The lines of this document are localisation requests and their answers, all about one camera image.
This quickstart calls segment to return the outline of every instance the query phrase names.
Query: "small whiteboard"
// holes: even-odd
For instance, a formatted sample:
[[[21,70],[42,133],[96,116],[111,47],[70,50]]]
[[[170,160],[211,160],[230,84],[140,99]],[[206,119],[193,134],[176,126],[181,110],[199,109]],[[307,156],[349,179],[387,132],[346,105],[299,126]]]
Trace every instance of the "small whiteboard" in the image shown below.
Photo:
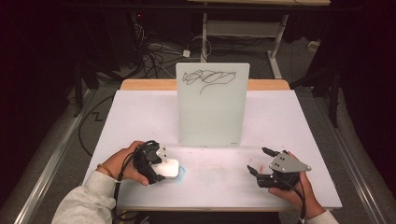
[[[179,142],[184,147],[238,147],[248,63],[178,63]]]

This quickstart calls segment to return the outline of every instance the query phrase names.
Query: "scribble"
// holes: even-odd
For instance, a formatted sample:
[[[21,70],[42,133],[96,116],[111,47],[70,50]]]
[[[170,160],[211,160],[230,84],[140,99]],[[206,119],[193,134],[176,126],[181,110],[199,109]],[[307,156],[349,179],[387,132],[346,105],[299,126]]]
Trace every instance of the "scribble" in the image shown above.
[[[233,81],[236,77],[236,72],[215,72],[210,70],[198,70],[191,74],[184,73],[182,80],[187,82],[187,85],[191,85],[196,80],[201,80],[206,83],[201,88],[200,94],[204,89],[211,85],[226,85]]]

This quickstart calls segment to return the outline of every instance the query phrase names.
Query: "white sleeve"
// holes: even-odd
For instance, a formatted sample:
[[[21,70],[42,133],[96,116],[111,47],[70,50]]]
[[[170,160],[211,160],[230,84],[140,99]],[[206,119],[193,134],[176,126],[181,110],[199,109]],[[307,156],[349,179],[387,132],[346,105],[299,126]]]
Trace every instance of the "white sleeve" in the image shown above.
[[[83,186],[70,191],[61,201],[52,223],[108,223],[116,205],[112,192],[116,180],[92,171]]]
[[[338,224],[334,216],[329,210],[318,215],[317,217],[310,218],[306,221],[307,224]]]

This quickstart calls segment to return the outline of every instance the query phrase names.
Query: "white table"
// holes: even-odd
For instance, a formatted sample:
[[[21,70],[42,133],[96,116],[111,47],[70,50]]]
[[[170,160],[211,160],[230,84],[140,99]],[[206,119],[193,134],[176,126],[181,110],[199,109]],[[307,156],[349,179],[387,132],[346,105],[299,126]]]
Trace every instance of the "white table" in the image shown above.
[[[294,91],[248,91],[241,147],[181,147],[178,144],[176,91],[118,91],[86,177],[109,156],[134,140],[167,145],[168,158],[180,162],[177,179],[149,187],[124,180],[120,209],[157,211],[281,211],[290,206],[261,189],[247,165],[271,174],[273,158],[262,147],[292,151],[310,165],[319,202],[341,202]]]

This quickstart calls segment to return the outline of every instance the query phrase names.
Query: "human hand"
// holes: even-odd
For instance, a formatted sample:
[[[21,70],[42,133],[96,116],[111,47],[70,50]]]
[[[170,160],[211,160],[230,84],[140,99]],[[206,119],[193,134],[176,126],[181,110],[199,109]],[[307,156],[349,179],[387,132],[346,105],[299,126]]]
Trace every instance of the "human hand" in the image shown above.
[[[297,159],[291,152],[288,152],[288,154],[291,157]],[[303,196],[305,196],[305,205],[306,205],[305,218],[309,219],[309,218],[316,217],[316,216],[322,214],[325,210],[319,204],[317,198],[315,197],[311,182],[309,181],[305,172],[300,172],[300,181],[301,181],[301,183],[297,183],[296,186],[294,186],[294,187]],[[277,188],[269,188],[268,192],[271,194],[274,194],[276,197],[279,197],[279,198],[291,203],[291,205],[298,211],[301,211],[303,208],[303,203],[302,203],[300,197],[297,195],[297,193],[294,192],[294,190],[282,190],[282,189],[277,189]]]
[[[113,175],[111,177],[117,178],[119,176],[121,166],[125,160],[125,157],[130,155],[132,152],[134,152],[138,147],[140,147],[143,144],[144,142],[142,141],[134,141],[129,147],[123,148],[120,151],[116,152],[103,163],[103,165],[107,167],[108,170]],[[103,167],[98,167],[96,171],[103,173],[105,175],[110,175],[108,171]],[[147,186],[149,184],[148,179],[145,176],[139,174],[134,168],[134,160],[131,160],[129,165],[126,167],[122,179],[132,179],[144,186]]]

